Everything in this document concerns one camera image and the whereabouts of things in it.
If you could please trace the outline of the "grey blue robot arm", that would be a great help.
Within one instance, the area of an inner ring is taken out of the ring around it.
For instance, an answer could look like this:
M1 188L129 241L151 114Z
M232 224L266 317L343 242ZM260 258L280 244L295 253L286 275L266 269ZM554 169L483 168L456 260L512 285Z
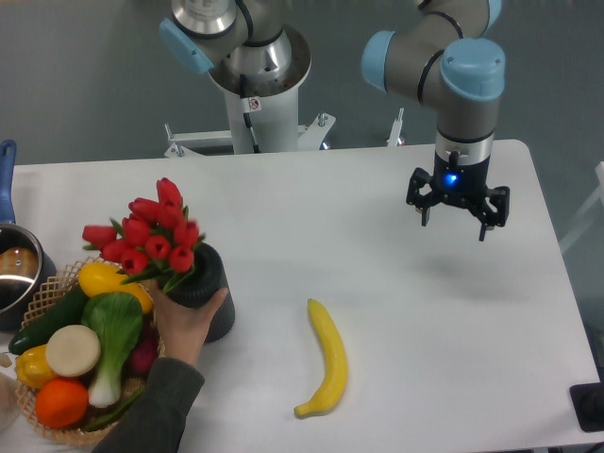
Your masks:
M422 216L445 204L482 231L503 227L510 191L486 183L505 87L506 57L485 38L497 1L422 1L410 32L379 31L361 56L363 79L438 114L434 168L416 169L406 201ZM222 90L238 154L298 151L298 89L311 64L304 37L280 1L175 1L159 34L189 71Z

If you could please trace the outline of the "bare human hand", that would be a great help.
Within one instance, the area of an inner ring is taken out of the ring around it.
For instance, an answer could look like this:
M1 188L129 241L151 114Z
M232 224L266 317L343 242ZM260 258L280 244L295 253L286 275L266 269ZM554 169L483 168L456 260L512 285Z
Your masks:
M210 301L199 309L177 304L161 290L156 280L149 283L148 291L154 302L165 357L195 367L207 339L210 323L223 305L229 289L219 289Z

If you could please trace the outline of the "grey sleeved forearm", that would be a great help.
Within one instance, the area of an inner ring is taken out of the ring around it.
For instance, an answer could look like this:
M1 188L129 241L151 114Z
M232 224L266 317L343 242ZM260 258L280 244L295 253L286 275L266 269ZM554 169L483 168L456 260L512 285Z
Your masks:
M159 358L143 393L95 452L177 452L187 416L205 383L191 364Z

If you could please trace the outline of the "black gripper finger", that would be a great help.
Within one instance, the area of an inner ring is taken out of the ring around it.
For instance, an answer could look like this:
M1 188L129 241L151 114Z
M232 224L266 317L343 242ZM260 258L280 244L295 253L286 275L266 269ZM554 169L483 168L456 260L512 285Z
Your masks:
M422 168L416 168L410 179L406 203L414 206L421 215L421 225L426 227L430 209L444 200L444 190L437 184L436 178Z
M510 211L510 188L484 187L472 200L471 212L480 222L478 240L483 242L486 233L506 225Z

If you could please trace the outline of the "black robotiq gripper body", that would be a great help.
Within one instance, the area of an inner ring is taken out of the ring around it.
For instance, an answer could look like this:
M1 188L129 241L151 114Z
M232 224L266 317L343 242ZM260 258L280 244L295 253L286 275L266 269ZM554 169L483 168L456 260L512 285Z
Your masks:
M488 157L479 163L451 167L448 160L436 155L434 173L429 182L429 206L443 203L465 209L484 208L490 159Z

